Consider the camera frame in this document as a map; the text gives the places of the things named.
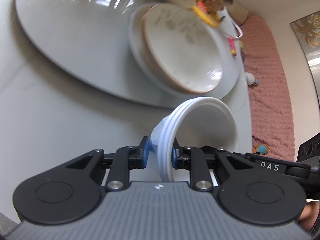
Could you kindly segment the person's right hand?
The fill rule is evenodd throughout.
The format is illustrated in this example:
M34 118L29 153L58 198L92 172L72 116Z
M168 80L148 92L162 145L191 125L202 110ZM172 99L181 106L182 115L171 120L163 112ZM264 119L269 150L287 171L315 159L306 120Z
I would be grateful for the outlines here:
M299 224L302 228L310 231L316 223L319 215L319 204L316 201L307 202L299 218Z

